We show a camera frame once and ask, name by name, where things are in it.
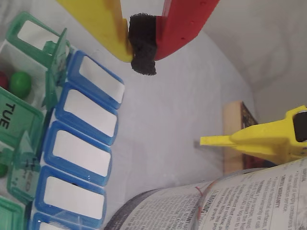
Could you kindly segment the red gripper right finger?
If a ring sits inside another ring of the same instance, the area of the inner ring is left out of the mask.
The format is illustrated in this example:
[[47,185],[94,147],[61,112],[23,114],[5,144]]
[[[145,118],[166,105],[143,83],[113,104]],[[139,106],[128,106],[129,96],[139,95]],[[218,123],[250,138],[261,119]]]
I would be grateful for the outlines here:
[[156,74],[155,63],[175,53],[202,30],[219,0],[166,0],[161,15],[130,17],[128,38],[134,55],[132,69]]

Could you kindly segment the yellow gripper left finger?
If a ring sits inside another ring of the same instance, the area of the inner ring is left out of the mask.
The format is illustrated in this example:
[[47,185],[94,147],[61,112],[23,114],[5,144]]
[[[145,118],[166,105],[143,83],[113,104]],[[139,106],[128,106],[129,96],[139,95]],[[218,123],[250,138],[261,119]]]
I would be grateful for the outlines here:
[[130,63],[128,22],[119,0],[59,0],[58,3],[117,59]]

